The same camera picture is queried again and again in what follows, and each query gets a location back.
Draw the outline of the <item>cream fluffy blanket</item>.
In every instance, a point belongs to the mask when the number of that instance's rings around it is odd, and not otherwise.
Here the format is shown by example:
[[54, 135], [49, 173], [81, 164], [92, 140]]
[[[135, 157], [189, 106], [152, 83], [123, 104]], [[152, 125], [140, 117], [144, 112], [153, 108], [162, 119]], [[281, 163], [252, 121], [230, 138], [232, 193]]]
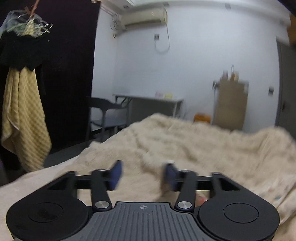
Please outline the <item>cream fluffy blanket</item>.
[[230, 132], [207, 123], [154, 114], [103, 143], [92, 142], [77, 157], [31, 172], [1, 188], [1, 240], [11, 240], [6, 213], [17, 201], [62, 174], [87, 175], [123, 162], [123, 175], [111, 192], [117, 201], [170, 201], [177, 195], [162, 184], [163, 168], [202, 176], [220, 172], [273, 204], [280, 214], [275, 240], [295, 240], [295, 140], [279, 127], [256, 133]]

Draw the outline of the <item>dark grey chair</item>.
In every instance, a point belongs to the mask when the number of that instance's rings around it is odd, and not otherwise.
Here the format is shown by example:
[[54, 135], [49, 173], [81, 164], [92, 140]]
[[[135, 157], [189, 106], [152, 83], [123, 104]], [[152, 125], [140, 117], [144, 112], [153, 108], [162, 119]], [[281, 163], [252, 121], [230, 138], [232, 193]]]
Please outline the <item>dark grey chair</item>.
[[127, 118], [117, 118], [115, 116], [108, 116], [107, 112], [109, 110], [124, 110], [127, 109], [127, 105], [124, 104], [118, 104], [113, 103], [107, 99], [103, 98], [96, 98], [96, 97], [90, 97], [89, 98], [89, 107], [90, 108], [96, 108], [101, 111], [102, 117], [98, 120], [92, 120], [91, 117], [89, 117], [89, 126], [95, 125], [97, 127], [101, 128], [100, 133], [100, 142], [103, 142], [105, 131], [108, 129], [113, 129], [117, 127], [123, 127], [127, 124]]

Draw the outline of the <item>brown cardboard box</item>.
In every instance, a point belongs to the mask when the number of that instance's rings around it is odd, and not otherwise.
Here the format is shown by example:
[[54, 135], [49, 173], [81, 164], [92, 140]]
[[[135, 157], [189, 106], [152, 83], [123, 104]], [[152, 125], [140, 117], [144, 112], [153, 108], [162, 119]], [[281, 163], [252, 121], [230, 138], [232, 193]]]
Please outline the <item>brown cardboard box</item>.
[[214, 87], [218, 99], [213, 124], [230, 131], [242, 130], [245, 121], [249, 82], [220, 80]]

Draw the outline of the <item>white wall air conditioner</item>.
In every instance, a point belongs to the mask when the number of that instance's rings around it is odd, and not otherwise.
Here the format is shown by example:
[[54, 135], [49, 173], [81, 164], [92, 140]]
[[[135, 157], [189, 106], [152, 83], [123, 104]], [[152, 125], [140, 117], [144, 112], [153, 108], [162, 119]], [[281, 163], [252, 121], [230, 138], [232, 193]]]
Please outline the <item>white wall air conditioner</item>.
[[124, 30], [147, 26], [166, 25], [168, 14], [165, 8], [145, 9], [126, 13], [119, 22]]

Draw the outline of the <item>orange bag on floor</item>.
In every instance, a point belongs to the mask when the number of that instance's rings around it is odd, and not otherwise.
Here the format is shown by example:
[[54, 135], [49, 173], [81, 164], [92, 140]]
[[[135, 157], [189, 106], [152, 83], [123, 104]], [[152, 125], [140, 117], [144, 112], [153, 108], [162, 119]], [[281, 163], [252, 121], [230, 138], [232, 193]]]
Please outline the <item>orange bag on floor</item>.
[[204, 113], [197, 113], [194, 116], [194, 122], [198, 122], [198, 121], [211, 123], [211, 116]]

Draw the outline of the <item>black hanging garment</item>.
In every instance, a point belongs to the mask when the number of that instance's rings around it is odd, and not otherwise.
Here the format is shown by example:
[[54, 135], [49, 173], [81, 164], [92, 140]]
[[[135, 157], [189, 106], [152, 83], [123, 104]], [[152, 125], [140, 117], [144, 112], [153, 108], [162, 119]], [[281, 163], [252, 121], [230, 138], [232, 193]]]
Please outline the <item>black hanging garment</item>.
[[3, 32], [1, 36], [1, 64], [21, 71], [33, 71], [53, 53], [49, 34], [39, 37], [19, 36], [15, 32]]

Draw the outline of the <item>yellow waffle towel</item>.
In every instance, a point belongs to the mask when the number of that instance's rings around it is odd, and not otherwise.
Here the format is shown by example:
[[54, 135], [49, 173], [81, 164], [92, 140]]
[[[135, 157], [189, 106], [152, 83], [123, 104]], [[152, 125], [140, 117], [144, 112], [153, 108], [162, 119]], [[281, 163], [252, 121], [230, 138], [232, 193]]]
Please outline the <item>yellow waffle towel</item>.
[[4, 90], [1, 145], [27, 172], [43, 169], [51, 150], [35, 71], [10, 68]]

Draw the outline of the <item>grey folding table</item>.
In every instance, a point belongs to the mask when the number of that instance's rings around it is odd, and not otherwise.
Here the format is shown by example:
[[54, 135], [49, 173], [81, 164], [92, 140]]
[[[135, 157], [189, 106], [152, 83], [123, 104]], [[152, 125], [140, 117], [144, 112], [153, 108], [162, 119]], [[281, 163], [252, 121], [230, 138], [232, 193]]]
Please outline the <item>grey folding table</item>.
[[121, 103], [127, 105], [127, 125], [141, 121], [155, 113], [179, 118], [184, 102], [183, 98], [178, 97], [164, 98], [120, 93], [114, 93], [112, 95], [116, 103], [121, 99]]

